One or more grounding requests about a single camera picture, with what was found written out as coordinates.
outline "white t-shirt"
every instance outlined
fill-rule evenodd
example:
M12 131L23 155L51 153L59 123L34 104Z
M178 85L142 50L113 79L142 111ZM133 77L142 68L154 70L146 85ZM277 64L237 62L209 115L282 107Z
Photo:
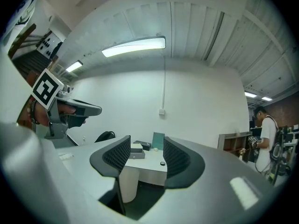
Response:
M271 160L269 151L272 149L275 141L276 127L278 127L277 123L271 118L267 118L267 116L264 118L262 122L261 139L269 139L269 147L260 149L260 153L256 161L256 168L259 172L267 171L270 168Z

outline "bracelet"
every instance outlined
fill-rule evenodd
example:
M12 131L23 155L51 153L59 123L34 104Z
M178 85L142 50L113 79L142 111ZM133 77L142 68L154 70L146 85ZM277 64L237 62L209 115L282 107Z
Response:
M35 116L34 116L34 109L36 106L36 99L34 99L33 96L30 97L29 102L28 102L28 107L27 107L27 113L29 120L36 125L39 125L39 123L36 121Z

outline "fluorescent light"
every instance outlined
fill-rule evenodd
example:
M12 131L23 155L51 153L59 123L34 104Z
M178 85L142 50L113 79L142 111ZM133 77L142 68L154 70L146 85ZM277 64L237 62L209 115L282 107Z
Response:
M155 36L121 43L102 50L105 57L115 56L131 51L163 49L166 47L165 36Z
M267 101L271 101L272 99L271 98L268 98L268 97L263 97L262 99L264 99L264 100L267 100Z
M245 92L245 95L251 98L254 98L256 96L256 94L249 93L249 92Z
M79 67L81 67L83 64L80 61L76 61L73 65L69 66L66 71L71 72Z

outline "brown wall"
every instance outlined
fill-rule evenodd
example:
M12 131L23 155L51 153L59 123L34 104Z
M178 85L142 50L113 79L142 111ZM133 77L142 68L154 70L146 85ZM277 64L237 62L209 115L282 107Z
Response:
M279 127L299 124L299 91L271 105L265 106Z

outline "rectangular light fixture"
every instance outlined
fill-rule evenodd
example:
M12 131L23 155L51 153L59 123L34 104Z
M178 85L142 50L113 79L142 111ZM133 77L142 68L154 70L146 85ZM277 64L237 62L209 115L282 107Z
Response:
M154 36L124 42L102 50L105 57L111 57L131 51L164 49L166 47L165 36Z
M271 98L268 98L268 97L266 97L266 96L263 97L262 99L263 99L263 100L267 100L267 101L271 101L271 100L272 100Z
M246 92L246 91L245 91L245 95L248 96L248 97L251 97L251 98L256 97L256 94L249 93L249 92Z
M82 65L83 65L82 62L80 62L80 61L76 61L73 65L70 65L70 66L66 69L66 71L67 71L67 72L71 72L71 71L73 71L73 70L75 70L75 69L81 67Z

